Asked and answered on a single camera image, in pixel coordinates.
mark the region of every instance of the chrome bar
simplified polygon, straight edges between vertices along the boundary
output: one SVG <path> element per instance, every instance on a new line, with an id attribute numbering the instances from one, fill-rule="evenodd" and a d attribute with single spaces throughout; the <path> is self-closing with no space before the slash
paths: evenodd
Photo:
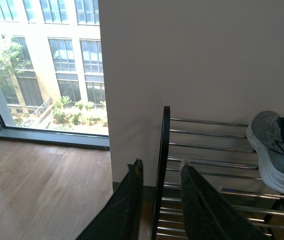
<path id="1" fill-rule="evenodd" d="M 209 165 L 216 167 L 236 168 L 236 169 L 247 169 L 247 170 L 258 170 L 257 165 L 251 165 L 239 162 L 216 161 L 216 160 L 196 159 L 196 158 L 187 158 L 187 157 L 181 158 L 175 156 L 168 156 L 167 160 L 172 162 L 181 162 L 182 160 L 188 160 L 190 161 L 191 164 L 200 164 L 200 165 Z"/>
<path id="2" fill-rule="evenodd" d="M 177 168 L 166 168 L 167 171 L 171 172 L 180 172 L 180 169 Z M 201 175 L 207 176 L 216 176 L 216 177 L 224 177 L 224 178 L 236 178 L 236 179 L 247 179 L 247 180 L 262 180 L 260 177 L 253 176 L 242 176 L 242 175 L 232 175 L 232 174 L 224 174 L 224 173 L 215 173 L 215 172 L 207 172 L 207 171 L 199 171 Z"/>
<path id="3" fill-rule="evenodd" d="M 231 127 L 244 127 L 244 128 L 248 127 L 247 124 L 229 123 L 229 122 L 221 122 L 221 121 L 203 121 L 203 120 L 194 120 L 194 119 L 177 118 L 177 117 L 170 117 L 170 120 L 177 121 L 177 122 L 223 125 L 223 126 L 231 126 Z"/>
<path id="4" fill-rule="evenodd" d="M 284 229 L 284 226 L 272 225 L 272 224 L 266 224 L 266 223 L 253 222 L 253 225 L 260 226 L 260 227 L 266 227 L 266 228 L 272 228 L 272 229 Z"/>
<path id="5" fill-rule="evenodd" d="M 170 208 L 170 207 L 160 207 L 161 210 L 164 211 L 176 211 L 176 212 L 183 212 L 182 209 Z"/>
<path id="6" fill-rule="evenodd" d="M 180 189 L 181 184 L 180 183 L 175 183 L 175 182 L 164 182 L 166 187 L 169 188 L 176 188 Z M 277 194 L 270 194 L 270 193 L 259 193 L 259 192 L 253 192 L 253 191 L 241 191 L 241 190 L 233 190 L 233 189 L 226 189 L 222 188 L 221 191 L 219 192 L 220 194 L 227 194 L 227 195 L 236 195 L 236 196 L 243 196 L 243 197 L 256 197 L 256 198 L 264 198 L 264 199 L 284 199 L 284 195 L 277 195 Z"/>
<path id="7" fill-rule="evenodd" d="M 163 196 L 162 201 L 173 202 L 173 203 L 181 203 L 181 198 Z"/>
<path id="8" fill-rule="evenodd" d="M 175 211 L 162 211 L 162 210 L 160 210 L 160 214 L 183 216 L 182 212 L 175 212 Z"/>
<path id="9" fill-rule="evenodd" d="M 259 193 L 259 192 L 252 192 L 252 191 L 242 191 L 242 190 L 233 190 L 233 189 L 226 189 L 226 188 L 222 188 L 220 193 L 221 194 L 244 196 L 244 197 L 257 197 L 257 198 L 264 198 L 264 199 L 284 199 L 284 195 L 270 194 L 270 193 Z"/>
<path id="10" fill-rule="evenodd" d="M 158 226 L 157 229 L 173 231 L 173 232 L 180 232 L 180 233 L 186 232 L 184 229 L 178 229 L 178 228 L 166 227 L 166 226 Z"/>
<path id="11" fill-rule="evenodd" d="M 184 224 L 181 221 L 170 221 L 170 220 L 162 220 L 162 219 L 159 219 L 158 221 L 162 223 L 169 223 L 169 224 Z"/>
<path id="12" fill-rule="evenodd" d="M 167 171 L 171 171 L 171 172 L 180 172 L 180 169 L 177 169 L 177 168 L 170 168 L 170 167 L 167 167 L 166 170 L 167 170 Z"/>
<path id="13" fill-rule="evenodd" d="M 249 207 L 249 206 L 238 206 L 238 205 L 232 205 L 232 206 L 238 211 L 259 213 L 259 214 L 271 214 L 271 215 L 284 217 L 284 211 L 277 211 L 277 210 Z"/>
<path id="14" fill-rule="evenodd" d="M 170 238 L 188 239 L 188 238 L 185 237 L 185 236 L 176 236 L 176 235 L 165 234 L 165 233 L 159 233 L 159 232 L 157 232 L 156 235 L 164 236 L 164 237 L 170 237 Z"/>
<path id="15" fill-rule="evenodd" d="M 260 223 L 264 223 L 264 220 L 263 220 L 263 219 L 248 218 L 248 220 L 253 221 L 253 222 L 260 222 Z"/>
<path id="16" fill-rule="evenodd" d="M 222 137 L 222 138 L 232 138 L 232 139 L 246 139 L 246 135 L 233 135 L 233 134 L 219 134 L 219 133 L 210 133 L 203 131 L 184 131 L 184 130 L 176 130 L 170 129 L 171 133 L 178 134 L 192 134 L 192 135 L 202 135 L 202 136 L 210 136 L 210 137 Z"/>
<path id="17" fill-rule="evenodd" d="M 228 147 L 216 147 L 216 146 L 204 146 L 204 145 L 191 145 L 185 143 L 177 143 L 177 142 L 169 142 L 169 145 L 176 147 L 186 147 L 186 148 L 194 148 L 194 149 L 207 149 L 207 150 L 217 150 L 217 151 L 227 151 L 227 152 L 236 152 L 236 153 L 256 153 L 255 150 L 252 149 L 241 149 L 241 148 L 228 148 Z"/>

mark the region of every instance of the metal shoe rack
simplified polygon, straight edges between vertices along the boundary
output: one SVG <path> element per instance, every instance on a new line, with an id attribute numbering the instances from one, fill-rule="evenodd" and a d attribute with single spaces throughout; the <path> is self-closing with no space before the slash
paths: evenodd
<path id="1" fill-rule="evenodd" d="M 188 239 L 180 197 L 183 159 L 271 239 L 284 239 L 284 195 L 263 183 L 247 126 L 174 118 L 164 107 L 151 240 Z"/>

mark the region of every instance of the gray sneaker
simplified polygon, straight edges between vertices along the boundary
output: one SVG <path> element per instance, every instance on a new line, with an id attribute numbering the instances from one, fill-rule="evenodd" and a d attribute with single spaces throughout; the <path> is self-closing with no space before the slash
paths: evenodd
<path id="1" fill-rule="evenodd" d="M 246 136 L 258 155 L 258 169 L 263 182 L 284 194 L 284 117 L 263 111 L 255 116 Z"/>

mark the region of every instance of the beige building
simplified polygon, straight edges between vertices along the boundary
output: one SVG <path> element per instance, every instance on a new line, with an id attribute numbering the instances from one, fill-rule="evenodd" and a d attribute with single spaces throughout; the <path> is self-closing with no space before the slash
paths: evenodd
<path id="1" fill-rule="evenodd" d="M 105 101 L 96 0 L 0 0 L 0 41 L 23 46 L 30 61 L 2 89 L 12 113 L 33 113 L 49 99 Z"/>

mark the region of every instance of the hardwood floor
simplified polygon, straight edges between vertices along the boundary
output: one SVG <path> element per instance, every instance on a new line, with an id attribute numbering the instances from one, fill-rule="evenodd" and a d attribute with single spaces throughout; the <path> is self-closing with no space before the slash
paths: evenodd
<path id="1" fill-rule="evenodd" d="M 0 140 L 0 240 L 74 240 L 112 193 L 109 151 Z"/>

